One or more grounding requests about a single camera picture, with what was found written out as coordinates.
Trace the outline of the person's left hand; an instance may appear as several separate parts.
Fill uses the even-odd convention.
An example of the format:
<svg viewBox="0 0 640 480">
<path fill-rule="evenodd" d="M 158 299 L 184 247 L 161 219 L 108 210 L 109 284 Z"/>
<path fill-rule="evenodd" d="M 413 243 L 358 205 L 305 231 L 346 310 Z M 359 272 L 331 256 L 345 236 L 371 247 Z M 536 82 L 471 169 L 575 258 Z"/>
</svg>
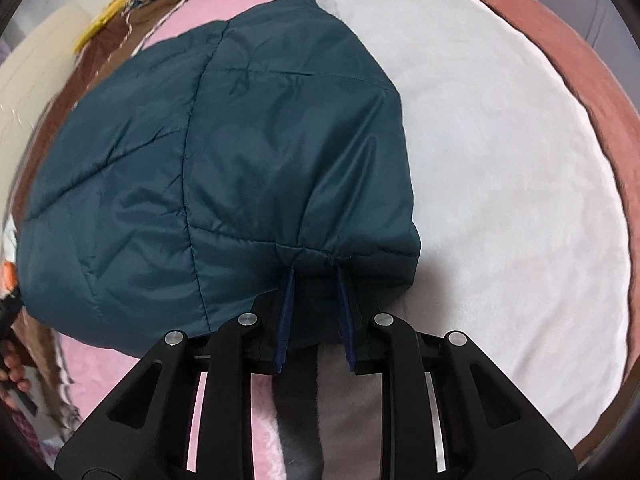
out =
<svg viewBox="0 0 640 480">
<path fill-rule="evenodd" d="M 16 387 L 23 392 L 29 392 L 32 388 L 21 357 L 11 341 L 1 343 L 1 385 Z"/>
</svg>

